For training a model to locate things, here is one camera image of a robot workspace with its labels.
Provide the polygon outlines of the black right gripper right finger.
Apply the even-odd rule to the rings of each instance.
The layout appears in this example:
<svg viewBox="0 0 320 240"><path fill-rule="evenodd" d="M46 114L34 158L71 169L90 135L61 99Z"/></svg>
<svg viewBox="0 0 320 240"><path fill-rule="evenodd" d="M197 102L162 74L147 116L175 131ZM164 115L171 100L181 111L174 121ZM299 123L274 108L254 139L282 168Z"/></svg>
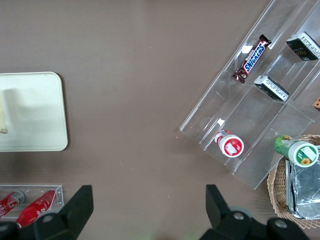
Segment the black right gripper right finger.
<svg viewBox="0 0 320 240"><path fill-rule="evenodd" d="M215 184L205 191L206 213L211 223L201 240L266 240L267 227L242 210L231 210Z"/></svg>

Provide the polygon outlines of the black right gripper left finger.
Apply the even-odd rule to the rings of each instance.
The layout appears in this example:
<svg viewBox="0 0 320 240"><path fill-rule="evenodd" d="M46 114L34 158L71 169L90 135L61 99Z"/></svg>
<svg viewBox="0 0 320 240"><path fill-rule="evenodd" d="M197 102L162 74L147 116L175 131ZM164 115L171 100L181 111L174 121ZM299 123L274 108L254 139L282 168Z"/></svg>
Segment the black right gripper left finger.
<svg viewBox="0 0 320 240"><path fill-rule="evenodd" d="M83 185L58 213L45 214L33 224L34 238L76 240L93 210L93 188Z"/></svg>

